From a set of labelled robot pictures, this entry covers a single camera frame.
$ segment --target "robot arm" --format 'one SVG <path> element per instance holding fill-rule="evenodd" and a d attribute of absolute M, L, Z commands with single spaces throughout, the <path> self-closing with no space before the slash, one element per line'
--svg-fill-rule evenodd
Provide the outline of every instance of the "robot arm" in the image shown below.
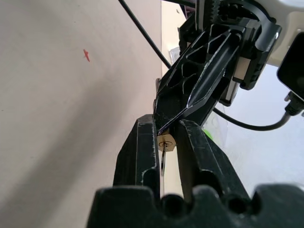
<path fill-rule="evenodd" d="M 96 192 L 88 228 L 304 227 L 301 189 L 263 185 L 250 198 L 225 153 L 200 127 L 217 102 L 231 104 L 231 86 L 255 86 L 280 49 L 275 44 L 285 27 L 251 0 L 198 0 L 195 6 L 180 28 L 180 58 L 157 86 L 154 113 L 136 121 L 117 157 L 113 187 Z M 303 43 L 300 33 L 278 71 L 292 91 L 288 116 L 304 108 L 304 61 L 295 57 Z M 166 135 L 177 145 L 183 199 L 160 196 L 158 148 L 172 143 Z"/>

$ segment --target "white wall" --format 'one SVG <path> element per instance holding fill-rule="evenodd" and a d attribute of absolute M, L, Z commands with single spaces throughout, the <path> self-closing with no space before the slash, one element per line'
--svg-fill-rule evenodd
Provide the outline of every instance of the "white wall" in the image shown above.
<path fill-rule="evenodd" d="M 247 124 L 277 122 L 288 104 L 289 90 L 276 77 L 277 67 L 267 65 L 254 89 L 239 89 L 226 114 Z M 225 152 L 246 190 L 260 183 L 304 184 L 304 118 L 292 117 L 282 128 L 256 132 L 228 123 Z"/>

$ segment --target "red mark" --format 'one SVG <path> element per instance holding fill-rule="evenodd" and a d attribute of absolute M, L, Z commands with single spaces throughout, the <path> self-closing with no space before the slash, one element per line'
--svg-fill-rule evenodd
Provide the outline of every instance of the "red mark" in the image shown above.
<path fill-rule="evenodd" d="M 84 49 L 84 53 L 85 53 L 86 59 L 90 62 L 90 59 L 89 59 L 89 52 L 86 51 L 86 50 Z"/>

